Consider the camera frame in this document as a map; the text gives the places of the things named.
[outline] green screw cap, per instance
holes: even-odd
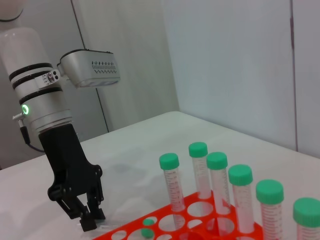
[[[212,152],[206,156],[206,165],[211,170],[222,170],[228,166],[227,155],[223,152]]]
[[[178,155],[175,153],[166,153],[159,158],[162,170],[172,170],[179,167]]]
[[[284,187],[279,181],[266,179],[258,182],[255,187],[256,198],[262,204],[280,204],[284,196]]]
[[[320,227],[320,201],[310,197],[303,197],[293,205],[293,219],[307,228]]]
[[[232,185],[246,186],[252,183],[252,171],[248,165],[234,165],[229,168],[229,181]]]
[[[155,221],[153,221],[152,219],[146,218],[145,220],[143,220],[142,224],[144,226],[151,226],[151,225],[155,224]],[[150,238],[154,237],[155,233],[154,233],[154,231],[152,231],[149,228],[142,228],[141,235],[146,239],[150,239]]]
[[[189,155],[192,158],[202,158],[207,156],[208,147],[204,142],[194,142],[189,145]]]

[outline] camera vent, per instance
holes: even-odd
[[[111,61],[92,61],[92,69],[96,74],[116,74],[117,68]]]

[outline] green led ring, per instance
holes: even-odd
[[[29,108],[28,108],[28,106],[25,105],[25,104],[23,104],[23,105],[22,105],[22,111],[23,111],[23,113],[24,113],[25,115],[28,115],[28,113],[29,113]]]

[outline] centrifuge tube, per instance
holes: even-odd
[[[189,155],[192,157],[195,185],[199,199],[211,197],[209,172],[206,163],[207,154],[208,148],[204,142],[190,144]]]
[[[297,223],[297,240],[320,239],[320,201],[300,198],[293,205],[293,219]]]
[[[215,211],[218,214],[230,213],[230,197],[227,177],[227,156],[223,152],[212,152],[206,157],[210,169]]]
[[[234,165],[229,168],[229,181],[232,184],[238,231],[243,234],[255,230],[251,195],[252,170],[248,165]]]
[[[185,202],[178,171],[178,155],[166,153],[160,157],[159,161],[160,167],[164,172],[171,210],[173,212],[181,212],[185,209]],[[176,229],[180,229],[185,224],[185,219],[181,215],[174,215],[173,218]]]
[[[261,203],[263,240],[282,240],[282,207],[284,187],[276,180],[266,179],[256,185],[256,198]]]

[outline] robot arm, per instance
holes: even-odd
[[[0,0],[0,30],[8,29],[4,25],[16,21],[24,2]],[[52,167],[54,182],[48,189],[49,198],[56,201],[71,219],[80,217],[84,231],[97,228],[95,219],[105,219],[99,208],[104,200],[102,169],[89,163],[85,156],[59,80],[61,71],[77,88],[116,83],[119,74],[113,54],[76,50],[65,54],[59,70],[54,69],[37,32],[16,27],[0,31],[0,57],[23,111],[16,118],[22,127],[23,118],[30,122]],[[87,195],[88,207],[78,199],[82,194]]]

